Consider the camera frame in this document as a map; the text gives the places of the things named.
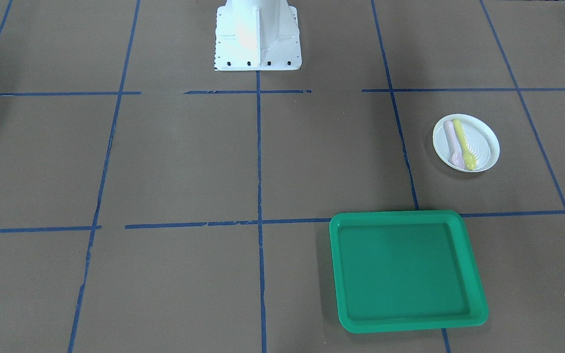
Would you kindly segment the pink plastic spoon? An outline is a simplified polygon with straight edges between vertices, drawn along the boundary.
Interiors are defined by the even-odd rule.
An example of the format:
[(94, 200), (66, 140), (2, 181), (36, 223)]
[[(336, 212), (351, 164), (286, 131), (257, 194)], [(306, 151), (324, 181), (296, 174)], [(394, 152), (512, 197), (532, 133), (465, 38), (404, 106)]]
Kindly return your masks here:
[(443, 126), (448, 141), (449, 162), (457, 168), (465, 169), (464, 156), (462, 154), (462, 148), (458, 141), (453, 121), (446, 120), (444, 121)]

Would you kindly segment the white round plate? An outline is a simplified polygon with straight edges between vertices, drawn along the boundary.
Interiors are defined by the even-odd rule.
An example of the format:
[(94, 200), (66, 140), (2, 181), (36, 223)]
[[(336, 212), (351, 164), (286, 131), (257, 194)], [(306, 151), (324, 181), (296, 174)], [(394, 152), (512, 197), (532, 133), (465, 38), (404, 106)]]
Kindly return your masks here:
[[(443, 123), (446, 120), (453, 121), (453, 119), (459, 119), (462, 122), (469, 149), (477, 158), (477, 168), (473, 171), (468, 170), (466, 167), (465, 169), (457, 168), (449, 162), (449, 147)], [(451, 114), (441, 118), (435, 124), (431, 136), (434, 150), (439, 158), (448, 167), (460, 172), (468, 174), (484, 172), (493, 167), (500, 156), (500, 145), (495, 132), (483, 121), (471, 115)]]

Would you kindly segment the yellow plastic spoon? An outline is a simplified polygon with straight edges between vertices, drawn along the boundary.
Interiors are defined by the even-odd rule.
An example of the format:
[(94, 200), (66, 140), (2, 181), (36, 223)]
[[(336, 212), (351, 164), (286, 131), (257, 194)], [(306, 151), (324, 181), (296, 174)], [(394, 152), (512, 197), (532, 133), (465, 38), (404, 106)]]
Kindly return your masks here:
[(465, 138), (465, 130), (463, 128), (462, 122), (459, 119), (453, 119), (453, 126), (458, 143), (460, 144), (462, 150), (464, 165), (468, 170), (473, 171), (477, 168), (477, 158), (469, 149), (468, 143)]

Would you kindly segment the green plastic tray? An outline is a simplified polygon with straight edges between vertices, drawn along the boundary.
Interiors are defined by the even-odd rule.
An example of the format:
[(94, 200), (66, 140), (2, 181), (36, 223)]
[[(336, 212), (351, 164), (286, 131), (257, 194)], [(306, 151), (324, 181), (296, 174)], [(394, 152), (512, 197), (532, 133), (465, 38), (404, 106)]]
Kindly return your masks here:
[(452, 210), (341, 213), (329, 223), (339, 322), (351, 333), (481, 326), (489, 308)]

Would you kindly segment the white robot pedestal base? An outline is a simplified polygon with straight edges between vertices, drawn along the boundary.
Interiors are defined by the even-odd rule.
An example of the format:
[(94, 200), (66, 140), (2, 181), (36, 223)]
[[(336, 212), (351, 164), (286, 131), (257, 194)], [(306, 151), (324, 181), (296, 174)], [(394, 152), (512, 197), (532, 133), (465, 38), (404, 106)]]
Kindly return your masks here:
[(228, 0), (216, 15), (215, 70), (301, 68), (298, 11), (286, 0)]

